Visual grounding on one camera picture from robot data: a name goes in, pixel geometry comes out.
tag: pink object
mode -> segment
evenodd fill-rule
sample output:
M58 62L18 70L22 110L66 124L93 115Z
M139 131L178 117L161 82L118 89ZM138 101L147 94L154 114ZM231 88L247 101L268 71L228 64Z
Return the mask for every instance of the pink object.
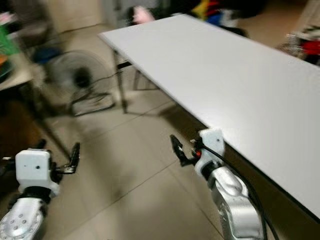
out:
M10 14L8 11L0 14L0 24L7 24L15 20L14 15Z
M143 6L134 7L133 22L135 24L149 23L154 20L155 20L154 16L152 16L152 14Z

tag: fan base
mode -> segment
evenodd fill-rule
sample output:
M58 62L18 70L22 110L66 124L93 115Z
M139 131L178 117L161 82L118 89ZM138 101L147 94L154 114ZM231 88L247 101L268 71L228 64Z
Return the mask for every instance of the fan base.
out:
M74 117L104 111L114 107L115 101L111 94L100 93L94 97L75 100L71 103L71 114Z

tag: blue object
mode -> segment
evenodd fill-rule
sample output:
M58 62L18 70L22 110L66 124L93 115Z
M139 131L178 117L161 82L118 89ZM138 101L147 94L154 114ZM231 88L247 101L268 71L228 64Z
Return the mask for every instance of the blue object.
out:
M37 64L46 64L51 59L62 54L62 51L56 47L41 47L37 49L32 60Z
M215 25L215 26L220 26L220 20L221 20L222 14L215 14L213 16L208 17L207 22Z

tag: red object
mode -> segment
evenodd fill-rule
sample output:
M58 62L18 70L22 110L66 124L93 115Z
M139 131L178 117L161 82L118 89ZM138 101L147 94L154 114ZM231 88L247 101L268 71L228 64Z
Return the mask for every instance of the red object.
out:
M200 157L201 157L201 151L196 151L196 156L197 156L198 158L200 158Z
M320 55L320 41L308 41L303 43L302 47L308 55Z
M208 3L208 9L206 11L206 16L210 17L218 12L220 9L219 0L210 0Z

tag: green object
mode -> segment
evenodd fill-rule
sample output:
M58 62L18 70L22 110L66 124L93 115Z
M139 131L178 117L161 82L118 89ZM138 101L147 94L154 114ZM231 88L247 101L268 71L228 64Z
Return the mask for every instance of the green object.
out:
M0 25L0 54L9 56L18 52L19 49L16 45L8 39L8 32L5 26Z

